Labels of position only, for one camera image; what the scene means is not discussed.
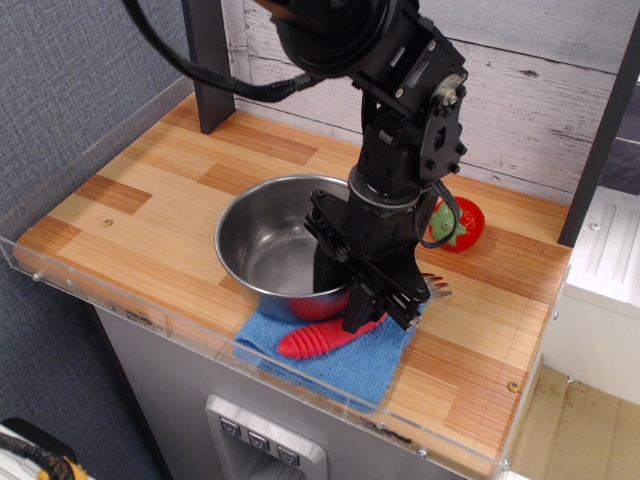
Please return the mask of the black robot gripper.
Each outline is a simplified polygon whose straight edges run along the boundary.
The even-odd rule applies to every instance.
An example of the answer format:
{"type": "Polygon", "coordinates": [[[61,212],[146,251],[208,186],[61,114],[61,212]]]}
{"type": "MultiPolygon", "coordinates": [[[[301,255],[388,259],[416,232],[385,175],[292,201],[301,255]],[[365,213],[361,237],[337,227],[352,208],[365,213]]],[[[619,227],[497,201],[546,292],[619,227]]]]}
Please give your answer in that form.
{"type": "Polygon", "coordinates": [[[393,198],[369,188],[353,171],[347,187],[346,200],[323,190],[311,195],[305,227],[317,240],[313,291],[346,294],[351,288],[342,318],[347,333],[388,315],[409,331],[420,323],[431,298],[415,254],[438,201],[439,184],[393,198]]]}

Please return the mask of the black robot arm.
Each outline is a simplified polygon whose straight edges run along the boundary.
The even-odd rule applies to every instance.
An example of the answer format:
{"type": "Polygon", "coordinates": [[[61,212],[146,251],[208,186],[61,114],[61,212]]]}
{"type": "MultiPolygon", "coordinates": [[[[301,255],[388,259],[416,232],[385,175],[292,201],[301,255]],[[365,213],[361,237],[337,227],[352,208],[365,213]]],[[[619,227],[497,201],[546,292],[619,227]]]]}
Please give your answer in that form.
{"type": "Polygon", "coordinates": [[[466,148],[459,111],[462,55],[415,1],[268,1],[282,47],[311,79],[348,77],[363,94],[363,144],[349,196],[313,192],[307,229],[318,243],[314,282],[351,284],[343,328],[390,315],[410,329],[431,293],[415,251],[443,178],[466,148]]]}

